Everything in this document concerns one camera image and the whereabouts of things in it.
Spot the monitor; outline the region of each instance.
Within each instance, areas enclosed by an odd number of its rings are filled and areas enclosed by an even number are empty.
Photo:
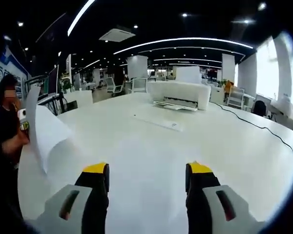
[[[59,76],[59,66],[56,66],[49,73],[48,94],[57,94],[58,93],[58,76]]]

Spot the black ceiling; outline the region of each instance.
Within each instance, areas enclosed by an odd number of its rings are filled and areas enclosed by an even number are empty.
[[[101,61],[88,69],[100,65],[106,67],[124,64],[131,54],[148,56],[150,59],[221,61],[222,53],[228,53],[235,55],[238,63],[242,58],[253,54],[255,49],[219,41],[179,40],[142,46],[117,55],[113,53],[145,42],[185,37],[233,40],[256,48],[268,36],[280,32],[281,27],[270,3],[267,3],[264,11],[258,11],[259,0],[96,0],[67,37],[70,24],[86,2],[37,0],[21,1],[13,5],[12,21],[7,25],[5,33],[12,39],[10,47],[13,53],[30,72],[33,72],[33,66],[39,67],[39,72],[49,71],[54,64],[64,61],[68,54],[74,54],[72,65],[78,70],[98,59]],[[182,13],[187,13],[188,17],[182,17]],[[255,20],[255,23],[232,23],[246,18]],[[44,33],[55,20],[57,21]],[[18,27],[17,21],[24,22],[24,26]],[[117,25],[129,28],[136,36],[122,42],[105,43],[99,40]],[[33,56],[37,60],[30,62]],[[191,62],[221,67],[221,63],[217,62]],[[155,63],[165,64],[165,61],[153,62]]]

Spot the person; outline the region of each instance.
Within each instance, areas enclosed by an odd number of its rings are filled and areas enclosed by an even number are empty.
[[[5,162],[8,170],[7,196],[21,215],[17,190],[18,163],[22,146],[29,140],[20,130],[17,110],[21,105],[16,97],[16,84],[17,80],[11,74],[3,77],[0,82],[0,148],[2,149],[1,157],[3,157],[1,160]]]
[[[229,97],[229,94],[230,94],[230,90],[231,90],[231,87],[233,86],[232,82],[230,82],[230,80],[227,80],[227,83],[225,85],[225,98],[224,98],[224,102],[227,102],[227,99]]]

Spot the black shirt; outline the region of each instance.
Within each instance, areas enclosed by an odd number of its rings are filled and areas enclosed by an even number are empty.
[[[18,132],[18,128],[19,118],[15,107],[10,105],[9,110],[6,110],[3,106],[0,106],[0,144],[13,138]],[[20,156],[21,151],[18,151],[9,158],[13,160],[13,164],[17,164]]]

